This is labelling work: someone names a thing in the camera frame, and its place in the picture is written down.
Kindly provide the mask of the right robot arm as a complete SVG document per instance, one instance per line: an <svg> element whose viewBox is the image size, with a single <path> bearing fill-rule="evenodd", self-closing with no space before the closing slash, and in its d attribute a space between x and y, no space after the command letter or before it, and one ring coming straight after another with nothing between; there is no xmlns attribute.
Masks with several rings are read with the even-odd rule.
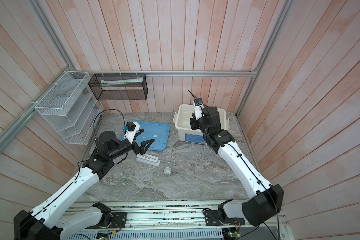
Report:
<svg viewBox="0 0 360 240"><path fill-rule="evenodd" d="M244 156L234 137L222 129L218 109L196 104L190 124L192 130L203 133L207 145L230 166L249 197L246 202L228 200L220 204L221 217L246 219L257 227L277 216L283 203L283 188L271 184Z"/></svg>

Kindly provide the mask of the white test tube rack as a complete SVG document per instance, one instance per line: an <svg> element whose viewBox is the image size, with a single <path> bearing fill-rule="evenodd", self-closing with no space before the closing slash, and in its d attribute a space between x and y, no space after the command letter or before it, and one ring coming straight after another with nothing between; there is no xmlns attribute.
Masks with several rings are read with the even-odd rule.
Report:
<svg viewBox="0 0 360 240"><path fill-rule="evenodd" d="M161 162L158 157L153 156L153 155L148 155L148 154L144 154L144 155L138 154L137 161L140 163L152 165L155 167L158 167Z"/></svg>

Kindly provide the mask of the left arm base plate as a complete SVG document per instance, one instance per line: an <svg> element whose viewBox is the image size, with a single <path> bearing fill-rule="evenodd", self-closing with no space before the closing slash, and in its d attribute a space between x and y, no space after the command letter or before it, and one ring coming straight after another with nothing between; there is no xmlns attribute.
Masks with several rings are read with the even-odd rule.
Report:
<svg viewBox="0 0 360 240"><path fill-rule="evenodd" d="M126 227L127 212L111 212L112 217L108 221L108 225L97 224L87 227L89 229L124 229Z"/></svg>

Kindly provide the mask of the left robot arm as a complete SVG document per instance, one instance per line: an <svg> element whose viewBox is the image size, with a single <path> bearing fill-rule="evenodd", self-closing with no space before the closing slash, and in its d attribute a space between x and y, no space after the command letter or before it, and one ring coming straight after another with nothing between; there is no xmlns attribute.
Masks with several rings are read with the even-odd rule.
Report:
<svg viewBox="0 0 360 240"><path fill-rule="evenodd" d="M64 240L91 226L108 228L112 225L111 209L95 203L86 211L63 218L66 210L91 186L99 182L117 163L126 159L130 151L144 155L154 140L136 142L144 132L137 122L124 127L124 140L120 141L113 131L105 131L95 139L93 154L83 162L78 172L51 197L31 211L20 211L14 217L16 240Z"/></svg>

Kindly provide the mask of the white plastic storage bin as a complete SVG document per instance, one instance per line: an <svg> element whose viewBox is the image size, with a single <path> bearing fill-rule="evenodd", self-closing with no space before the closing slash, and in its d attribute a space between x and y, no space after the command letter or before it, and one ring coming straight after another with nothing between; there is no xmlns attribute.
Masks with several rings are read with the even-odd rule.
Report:
<svg viewBox="0 0 360 240"><path fill-rule="evenodd" d="M196 121L195 107L193 105L182 104L175 113L173 123L178 131L179 140L188 143L206 144L203 133L199 127L206 125L203 118Z"/></svg>

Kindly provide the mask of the blue plastic bin lid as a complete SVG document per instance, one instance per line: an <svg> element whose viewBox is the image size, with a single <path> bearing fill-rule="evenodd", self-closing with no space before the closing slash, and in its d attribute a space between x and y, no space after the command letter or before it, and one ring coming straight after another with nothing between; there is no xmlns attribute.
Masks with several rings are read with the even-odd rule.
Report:
<svg viewBox="0 0 360 240"><path fill-rule="evenodd" d="M136 137L138 145L143 141L154 139L155 141L149 147L149 150L164 151L166 149L170 134L170 125L143 121L137 121L137 123L140 125L141 129L145 130Z"/></svg>

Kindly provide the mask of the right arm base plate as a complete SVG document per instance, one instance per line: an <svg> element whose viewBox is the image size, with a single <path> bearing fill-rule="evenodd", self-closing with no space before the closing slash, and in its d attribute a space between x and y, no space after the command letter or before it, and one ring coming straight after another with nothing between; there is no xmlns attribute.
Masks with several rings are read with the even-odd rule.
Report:
<svg viewBox="0 0 360 240"><path fill-rule="evenodd" d="M245 219L225 217L220 210L205 208L202 210L207 226L244 226Z"/></svg>

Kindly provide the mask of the small white ceramic crucible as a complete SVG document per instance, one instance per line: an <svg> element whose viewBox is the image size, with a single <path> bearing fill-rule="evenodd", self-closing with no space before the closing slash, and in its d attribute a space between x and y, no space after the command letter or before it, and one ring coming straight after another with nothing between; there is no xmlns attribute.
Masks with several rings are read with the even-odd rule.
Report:
<svg viewBox="0 0 360 240"><path fill-rule="evenodd" d="M169 167L164 168L164 174L170 175L172 173L172 169Z"/></svg>

